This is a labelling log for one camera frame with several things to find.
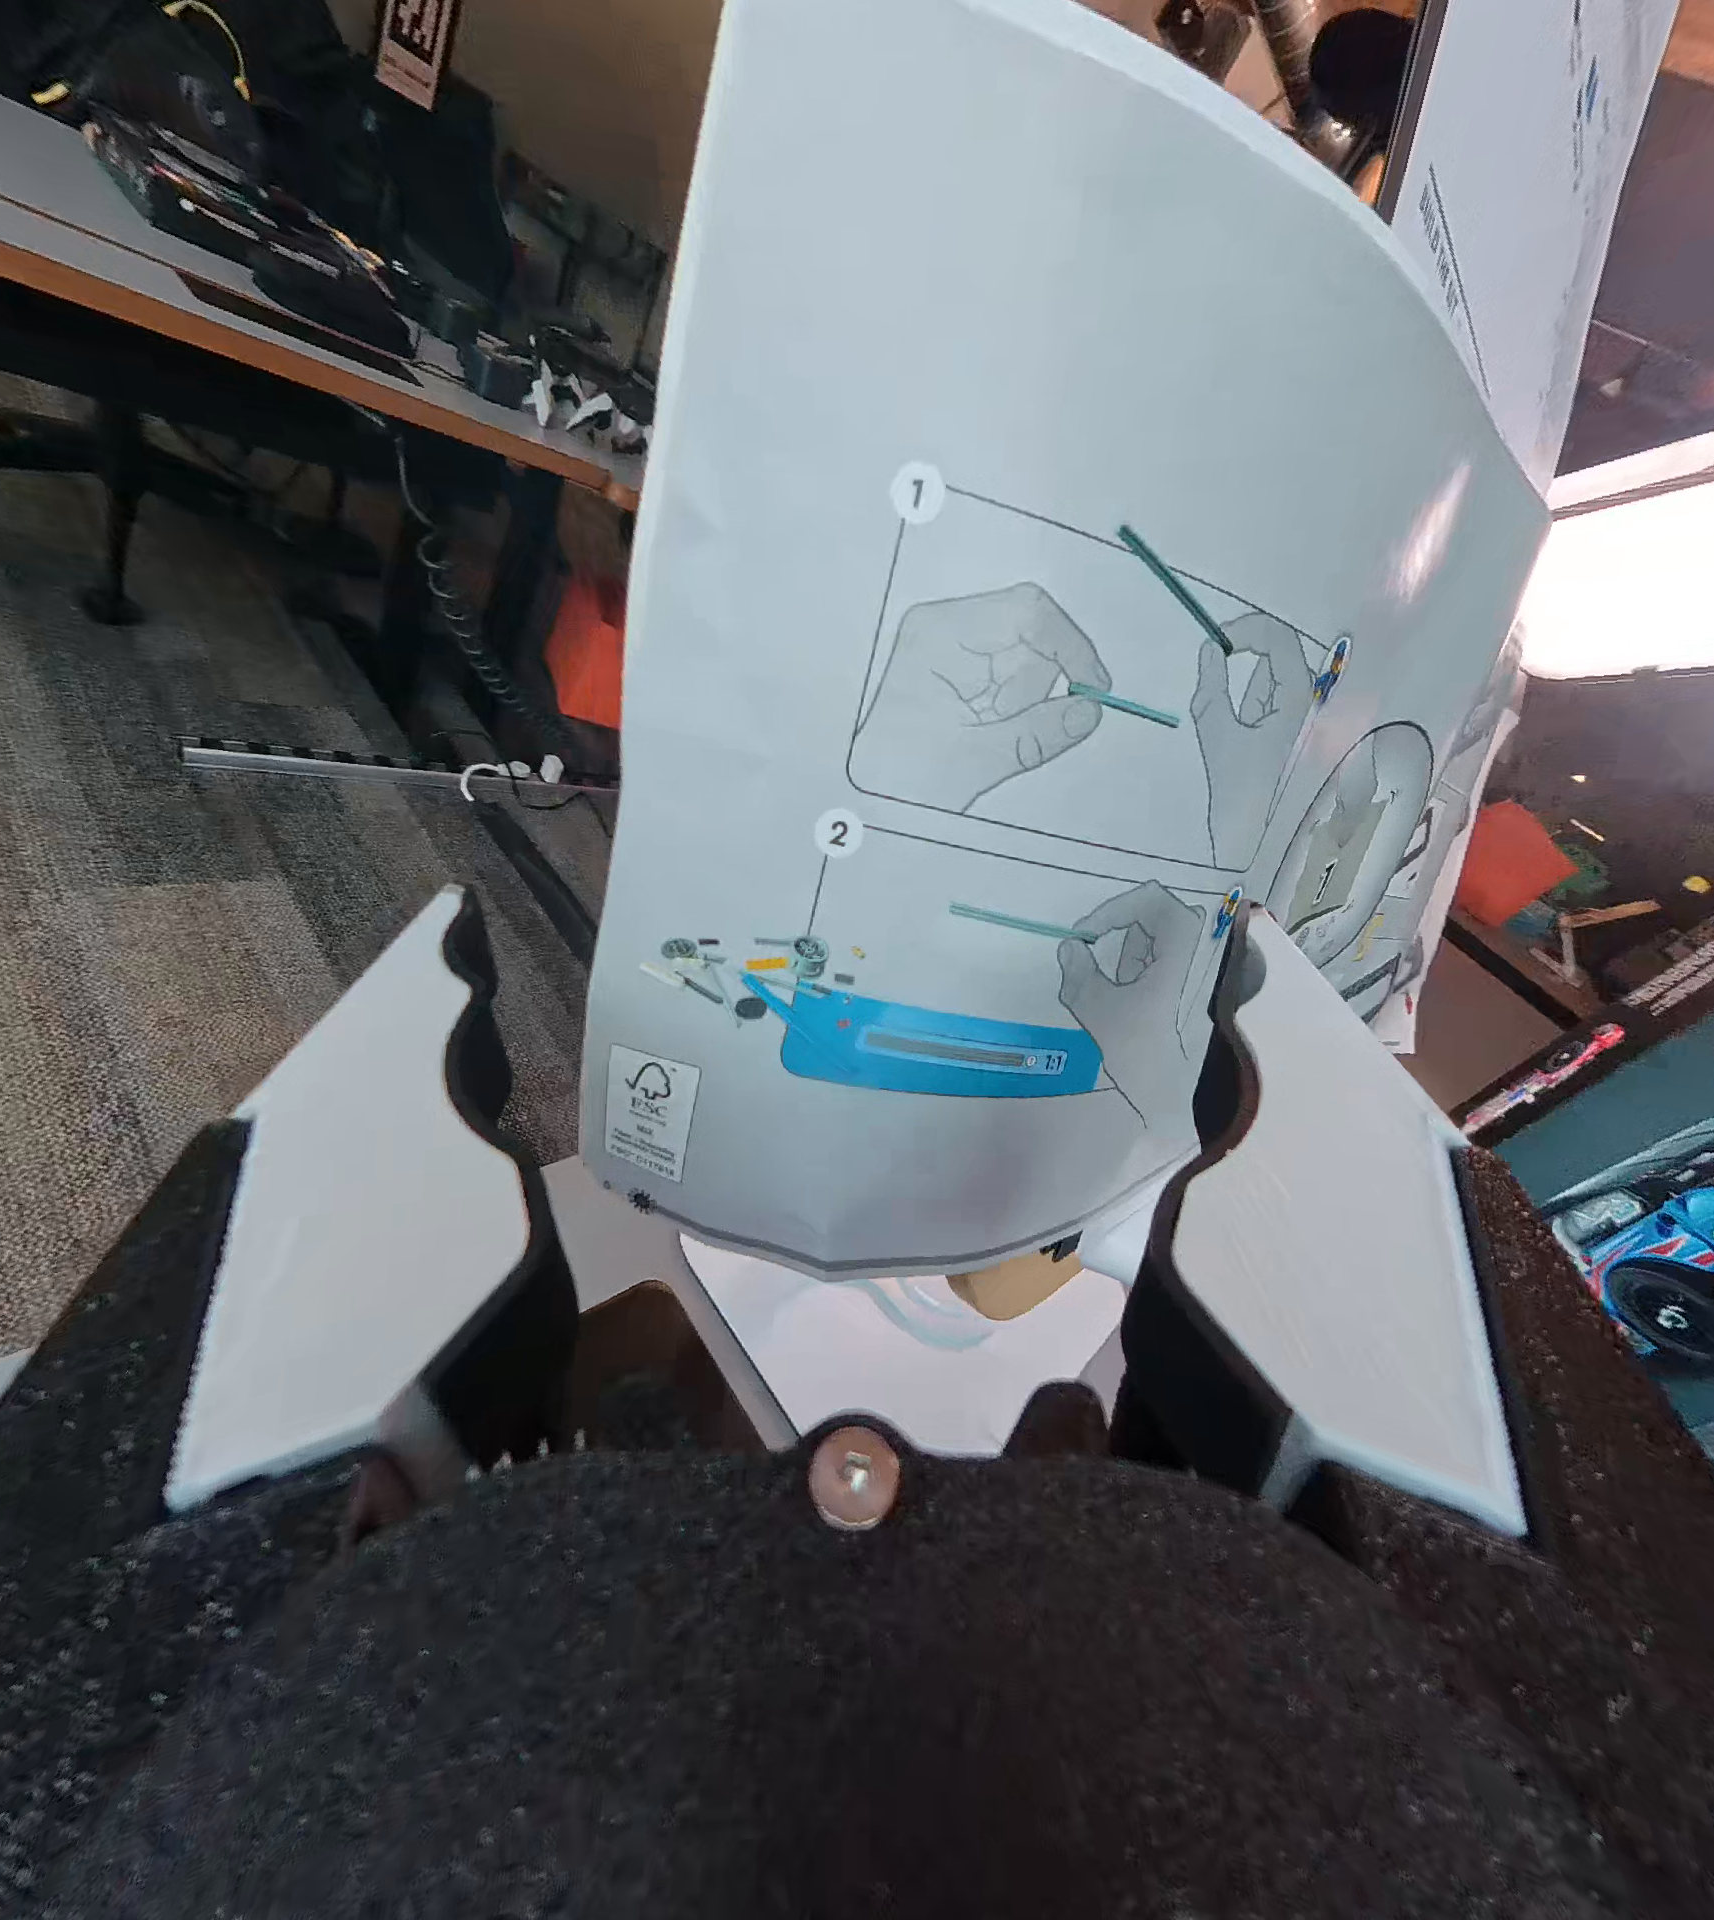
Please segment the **grey power strip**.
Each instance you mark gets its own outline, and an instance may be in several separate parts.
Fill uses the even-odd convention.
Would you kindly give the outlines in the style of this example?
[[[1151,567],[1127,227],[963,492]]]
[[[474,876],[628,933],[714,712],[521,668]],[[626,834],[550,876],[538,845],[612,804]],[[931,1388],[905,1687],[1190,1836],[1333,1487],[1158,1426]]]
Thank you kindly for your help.
[[[312,748],[281,741],[187,733],[174,740],[177,763],[196,771],[252,773],[288,779],[330,779],[399,787],[451,790],[459,795],[485,785],[550,797],[614,797],[614,782],[550,778],[526,762],[395,758],[348,748]]]

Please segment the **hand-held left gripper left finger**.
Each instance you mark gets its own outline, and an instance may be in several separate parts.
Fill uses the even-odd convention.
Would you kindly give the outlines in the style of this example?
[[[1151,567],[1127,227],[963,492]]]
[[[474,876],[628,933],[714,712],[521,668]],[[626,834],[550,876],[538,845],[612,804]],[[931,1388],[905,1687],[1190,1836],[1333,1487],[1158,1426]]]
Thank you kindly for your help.
[[[560,1444],[580,1298],[447,884],[240,1101],[244,1148],[163,1502],[381,1451],[413,1494]]]

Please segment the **pile of black gear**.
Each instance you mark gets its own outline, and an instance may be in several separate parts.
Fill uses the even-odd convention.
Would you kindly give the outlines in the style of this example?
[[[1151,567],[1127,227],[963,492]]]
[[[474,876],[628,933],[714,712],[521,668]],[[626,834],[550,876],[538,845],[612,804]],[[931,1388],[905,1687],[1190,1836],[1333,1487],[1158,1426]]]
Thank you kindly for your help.
[[[444,78],[431,110],[397,100],[330,3],[121,3],[72,100],[203,164],[290,248],[352,254],[341,278],[431,335],[497,327],[515,260],[487,96]]]

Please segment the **grey instruction booklet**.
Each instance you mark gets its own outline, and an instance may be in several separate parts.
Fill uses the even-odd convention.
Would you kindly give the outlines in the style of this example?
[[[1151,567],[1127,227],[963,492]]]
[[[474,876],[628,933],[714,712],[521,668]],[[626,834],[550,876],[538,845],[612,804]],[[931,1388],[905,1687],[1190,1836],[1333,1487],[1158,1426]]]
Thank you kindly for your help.
[[[1262,909],[1370,1018],[1545,530],[1347,185],[1079,3],[725,3],[580,1153],[816,1279],[1199,1152]]]

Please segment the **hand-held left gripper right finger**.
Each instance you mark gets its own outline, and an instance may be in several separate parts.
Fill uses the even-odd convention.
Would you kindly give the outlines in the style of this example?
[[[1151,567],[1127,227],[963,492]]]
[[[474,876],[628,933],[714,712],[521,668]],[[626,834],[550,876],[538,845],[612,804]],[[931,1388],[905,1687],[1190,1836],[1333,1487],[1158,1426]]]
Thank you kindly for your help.
[[[1205,1148],[1149,1213],[1114,1449],[1276,1511],[1345,1469],[1526,1537],[1464,1135],[1260,909],[1210,1015]]]

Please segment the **black printed toy car box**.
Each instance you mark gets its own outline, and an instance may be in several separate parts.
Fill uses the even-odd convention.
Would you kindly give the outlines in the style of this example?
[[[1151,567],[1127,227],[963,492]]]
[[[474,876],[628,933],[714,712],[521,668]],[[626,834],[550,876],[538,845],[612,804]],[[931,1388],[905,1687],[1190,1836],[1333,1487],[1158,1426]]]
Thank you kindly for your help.
[[[1714,938],[1456,1110],[1714,1469]]]

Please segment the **small white plastic parts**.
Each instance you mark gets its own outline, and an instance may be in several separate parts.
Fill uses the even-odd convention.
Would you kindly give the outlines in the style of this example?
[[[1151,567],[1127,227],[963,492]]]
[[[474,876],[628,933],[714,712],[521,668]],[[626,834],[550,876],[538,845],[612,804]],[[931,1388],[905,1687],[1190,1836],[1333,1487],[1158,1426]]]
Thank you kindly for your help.
[[[638,377],[604,377],[596,369],[534,356],[518,410],[539,427],[623,455],[644,455],[653,436],[655,387]]]

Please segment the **bright white panel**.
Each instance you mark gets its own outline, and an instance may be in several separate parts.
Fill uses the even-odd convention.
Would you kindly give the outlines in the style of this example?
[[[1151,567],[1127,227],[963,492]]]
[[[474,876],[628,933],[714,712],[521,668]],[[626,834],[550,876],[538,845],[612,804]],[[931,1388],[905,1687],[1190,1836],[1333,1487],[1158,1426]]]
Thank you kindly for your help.
[[[1518,610],[1536,680],[1714,668],[1714,429],[1558,476]]]

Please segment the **orange object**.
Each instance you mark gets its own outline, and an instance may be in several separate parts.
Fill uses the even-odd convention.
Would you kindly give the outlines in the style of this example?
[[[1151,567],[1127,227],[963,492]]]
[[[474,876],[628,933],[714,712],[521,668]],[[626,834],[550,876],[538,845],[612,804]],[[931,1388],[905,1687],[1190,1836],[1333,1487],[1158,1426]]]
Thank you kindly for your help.
[[[572,572],[544,639],[555,710],[585,725],[617,731],[623,715],[628,589]]]
[[[1478,923],[1499,926],[1578,876],[1542,820],[1515,799],[1481,804],[1467,834],[1451,907]]]

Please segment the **white printed paper sheet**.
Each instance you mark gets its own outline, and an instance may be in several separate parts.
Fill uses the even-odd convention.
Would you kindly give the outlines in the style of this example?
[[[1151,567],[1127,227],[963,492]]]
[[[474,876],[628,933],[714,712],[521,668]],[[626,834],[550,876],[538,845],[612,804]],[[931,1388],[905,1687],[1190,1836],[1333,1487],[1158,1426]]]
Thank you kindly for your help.
[[[1424,2],[1375,209],[1545,492],[1675,2]]]

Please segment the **black and white marker tag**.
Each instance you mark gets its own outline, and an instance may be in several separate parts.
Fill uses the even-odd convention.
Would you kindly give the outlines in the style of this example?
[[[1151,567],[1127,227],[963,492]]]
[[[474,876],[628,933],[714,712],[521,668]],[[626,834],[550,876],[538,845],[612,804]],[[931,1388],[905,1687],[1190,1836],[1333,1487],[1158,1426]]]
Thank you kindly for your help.
[[[371,37],[376,84],[419,111],[436,107],[459,15],[459,2],[376,3]]]

